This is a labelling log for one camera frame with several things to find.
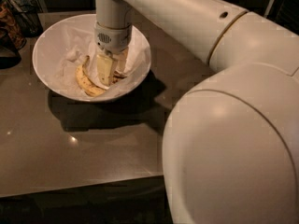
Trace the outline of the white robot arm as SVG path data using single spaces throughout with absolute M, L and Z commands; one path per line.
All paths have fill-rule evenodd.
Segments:
M 221 0 L 123 0 L 212 69 L 164 128 L 174 224 L 298 224 L 296 34 Z M 110 0 L 97 0 L 106 22 Z

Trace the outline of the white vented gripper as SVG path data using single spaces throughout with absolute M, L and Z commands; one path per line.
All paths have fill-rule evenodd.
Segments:
M 98 78 L 103 85 L 111 85 L 115 69 L 120 74 L 124 72 L 131 34 L 131 25 L 123 29 L 107 28 L 98 22 L 94 25 L 94 40 L 98 47 L 116 54 L 114 59 L 103 54 L 97 55 Z

